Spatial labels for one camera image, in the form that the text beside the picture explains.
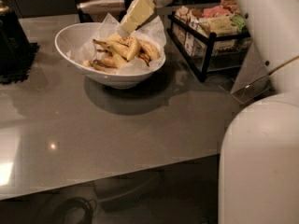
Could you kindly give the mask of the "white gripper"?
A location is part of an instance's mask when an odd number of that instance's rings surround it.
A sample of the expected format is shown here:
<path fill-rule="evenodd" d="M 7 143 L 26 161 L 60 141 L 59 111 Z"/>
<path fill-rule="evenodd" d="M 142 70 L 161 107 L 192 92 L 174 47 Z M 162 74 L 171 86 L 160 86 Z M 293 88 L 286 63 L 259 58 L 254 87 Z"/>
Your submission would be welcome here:
<path fill-rule="evenodd" d="M 174 0 L 134 0 L 123 17 L 117 32 L 121 37 L 129 36 L 142 25 L 153 13 L 156 7 L 166 7 Z"/>

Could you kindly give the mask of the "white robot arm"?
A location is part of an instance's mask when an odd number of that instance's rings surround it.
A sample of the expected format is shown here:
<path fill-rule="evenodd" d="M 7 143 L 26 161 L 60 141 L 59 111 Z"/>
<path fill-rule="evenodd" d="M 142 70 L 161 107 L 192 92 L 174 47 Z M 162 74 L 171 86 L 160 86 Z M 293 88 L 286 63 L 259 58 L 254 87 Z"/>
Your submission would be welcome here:
<path fill-rule="evenodd" d="M 299 0 L 236 0 L 275 94 L 221 145 L 218 224 L 299 224 Z"/>

